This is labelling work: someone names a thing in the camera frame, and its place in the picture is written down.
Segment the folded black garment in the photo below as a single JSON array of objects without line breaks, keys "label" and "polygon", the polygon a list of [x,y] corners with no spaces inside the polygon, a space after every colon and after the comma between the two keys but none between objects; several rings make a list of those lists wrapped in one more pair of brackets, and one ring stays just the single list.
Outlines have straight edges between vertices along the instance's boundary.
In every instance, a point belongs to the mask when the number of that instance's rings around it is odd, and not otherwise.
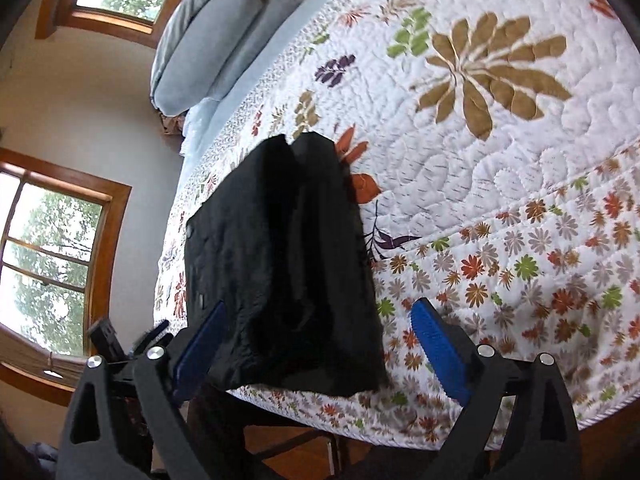
[{"label": "folded black garment", "polygon": [[187,235],[189,323],[220,301],[226,310],[209,370],[217,387],[349,397],[386,383],[362,224],[329,139],[262,142],[188,221]]}]

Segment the wooden window frame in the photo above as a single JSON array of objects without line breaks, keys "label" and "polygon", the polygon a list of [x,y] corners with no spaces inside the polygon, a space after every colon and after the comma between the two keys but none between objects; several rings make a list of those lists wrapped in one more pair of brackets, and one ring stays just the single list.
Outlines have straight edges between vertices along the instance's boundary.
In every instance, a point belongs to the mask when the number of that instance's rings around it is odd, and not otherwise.
[{"label": "wooden window frame", "polygon": [[[4,148],[0,148],[0,171],[20,178],[22,186],[32,184],[53,192],[97,203],[102,207],[87,270],[83,328],[87,329],[95,321],[108,317],[113,264],[131,187],[81,171],[63,168]],[[18,199],[15,198],[9,210],[8,219],[12,217],[17,202]],[[0,249],[4,249],[8,240],[9,225],[10,222],[7,221],[6,225],[2,226]],[[32,352],[34,350],[41,351],[40,353],[49,362],[52,361],[52,357],[56,360],[66,360],[64,356],[41,349],[21,335],[13,333],[8,335],[8,329],[4,326],[1,329],[0,339],[10,337],[13,344],[18,342],[25,345],[25,350],[29,347]],[[83,341],[85,354],[94,353],[88,339],[83,337]],[[82,360],[79,362],[78,358],[68,359],[72,368],[81,368],[79,366],[81,362]],[[73,391],[72,383],[70,384],[69,381],[62,384],[57,383],[45,375],[36,376],[7,362],[0,362],[0,380],[28,394],[62,405],[68,403]]]},{"label": "wooden window frame", "polygon": [[77,0],[42,0],[36,40],[46,40],[58,27],[82,28],[157,48],[164,28],[182,0],[165,0],[154,23],[101,9],[76,6]]}]

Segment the brown leaf motif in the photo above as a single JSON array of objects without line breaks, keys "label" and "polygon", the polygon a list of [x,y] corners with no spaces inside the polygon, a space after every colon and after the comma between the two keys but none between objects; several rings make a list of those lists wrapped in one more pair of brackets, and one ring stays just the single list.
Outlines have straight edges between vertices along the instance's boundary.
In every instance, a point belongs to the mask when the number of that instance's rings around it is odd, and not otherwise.
[{"label": "brown leaf motif", "polygon": [[473,31],[467,20],[459,20],[450,36],[434,34],[432,45],[437,56],[427,57],[427,63],[447,72],[434,82],[418,85],[431,88],[418,99],[416,112],[436,107],[436,124],[445,121],[455,108],[456,88],[462,86],[466,126],[478,139],[487,140],[494,121],[485,95],[525,121],[544,116],[536,103],[539,94],[561,101],[569,99],[571,93],[553,76],[527,67],[544,57],[562,56],[566,38],[554,36],[537,43],[520,43],[530,26],[527,16],[498,26],[497,16],[489,12]]}]

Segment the pillow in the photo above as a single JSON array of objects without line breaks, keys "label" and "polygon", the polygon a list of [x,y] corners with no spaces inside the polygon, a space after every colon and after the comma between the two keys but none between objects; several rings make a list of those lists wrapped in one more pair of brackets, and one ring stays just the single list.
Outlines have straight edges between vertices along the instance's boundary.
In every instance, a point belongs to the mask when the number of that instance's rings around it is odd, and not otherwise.
[{"label": "pillow", "polygon": [[183,0],[164,30],[151,101],[175,116],[221,100],[302,0]]}]

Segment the white quilted bedspread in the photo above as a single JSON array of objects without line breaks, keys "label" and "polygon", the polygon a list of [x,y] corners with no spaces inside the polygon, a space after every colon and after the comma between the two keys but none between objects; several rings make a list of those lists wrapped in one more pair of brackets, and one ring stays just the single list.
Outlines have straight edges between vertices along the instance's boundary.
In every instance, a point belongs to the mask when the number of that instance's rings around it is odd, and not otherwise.
[{"label": "white quilted bedspread", "polygon": [[555,355],[588,426],[640,394],[639,128],[640,55],[605,0],[332,0],[177,197],[156,320],[186,324],[186,219],[267,136],[313,130],[351,165],[392,387],[234,394],[361,440],[439,448],[460,408],[410,327],[425,296],[505,356]]}]

